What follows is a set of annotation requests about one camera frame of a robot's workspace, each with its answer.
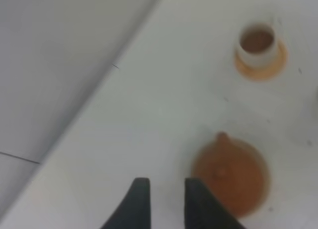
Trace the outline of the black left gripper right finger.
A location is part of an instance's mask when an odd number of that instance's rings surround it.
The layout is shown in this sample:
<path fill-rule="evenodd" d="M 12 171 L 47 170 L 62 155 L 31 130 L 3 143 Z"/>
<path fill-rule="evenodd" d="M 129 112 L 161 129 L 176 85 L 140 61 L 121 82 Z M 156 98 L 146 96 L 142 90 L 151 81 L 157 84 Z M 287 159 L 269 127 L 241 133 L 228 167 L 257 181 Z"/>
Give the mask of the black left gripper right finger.
<path fill-rule="evenodd" d="M 196 178 L 185 179 L 184 226 L 186 229 L 244 229 Z"/>

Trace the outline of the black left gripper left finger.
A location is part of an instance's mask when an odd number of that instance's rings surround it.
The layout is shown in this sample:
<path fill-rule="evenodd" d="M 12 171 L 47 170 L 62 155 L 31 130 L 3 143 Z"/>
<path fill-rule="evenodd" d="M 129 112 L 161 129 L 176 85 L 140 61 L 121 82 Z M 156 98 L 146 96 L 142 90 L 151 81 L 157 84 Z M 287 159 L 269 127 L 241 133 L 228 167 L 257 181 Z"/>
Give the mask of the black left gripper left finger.
<path fill-rule="evenodd" d="M 151 228 L 151 185 L 148 178 L 133 180 L 124 199 L 101 228 Z"/>

